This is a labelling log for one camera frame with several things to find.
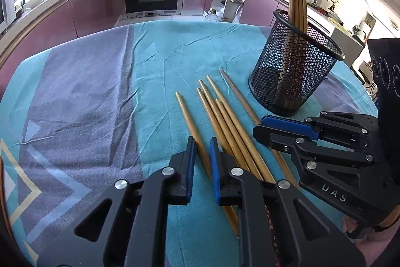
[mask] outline black device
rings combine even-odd
[[[272,267],[276,260],[281,267],[366,265],[363,254],[287,180],[258,180],[220,153],[216,138],[210,147],[217,203],[237,206],[240,266]]]
[[[192,196],[196,143],[146,180],[118,180],[46,247],[37,267],[164,266],[168,205]]]
[[[267,115],[253,136],[289,153],[299,185],[357,221],[356,230],[347,233],[350,238],[364,238],[371,228],[383,230],[377,225],[400,203],[376,117],[322,111],[298,122]],[[318,140],[342,148],[319,146]]]

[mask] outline blue gripper pad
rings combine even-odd
[[[209,144],[210,160],[211,160],[211,171],[212,171],[212,186],[214,188],[215,200],[220,203],[221,198],[221,185],[220,185],[220,172],[218,168],[218,156],[220,155],[218,144],[211,139]]]
[[[291,132],[299,136],[308,136],[311,140],[318,140],[319,136],[309,125],[275,116],[266,115],[261,119],[261,124],[272,129]]]
[[[193,175],[195,174],[195,158],[197,156],[197,147],[196,142],[193,139],[193,142],[190,144],[190,148],[186,149],[186,152],[189,151],[189,163],[187,165],[186,171],[186,198],[187,202],[191,202],[192,192],[193,192]]]

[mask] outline black mesh pencil holder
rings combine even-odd
[[[305,34],[288,21],[287,11],[275,10],[273,15],[276,21],[248,82],[265,109],[292,116],[345,55],[312,24]]]

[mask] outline tablecloth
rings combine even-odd
[[[219,69],[259,117],[267,114],[247,79],[269,32],[241,24],[146,22],[78,38],[22,62],[0,102],[0,155],[13,234],[32,264],[116,180],[143,180],[185,150],[189,131],[175,91],[209,144],[214,133],[196,88],[211,75],[251,135],[253,123]],[[377,115],[343,62],[293,119],[322,110]],[[275,179],[283,178],[269,149],[256,146]],[[340,212],[304,193],[340,227]],[[169,207],[165,265],[234,266],[238,259],[238,241],[196,162],[191,203]]]

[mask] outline bottle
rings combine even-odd
[[[221,22],[220,18],[217,16],[215,10],[211,10],[211,13],[205,16],[204,21],[205,22]]]

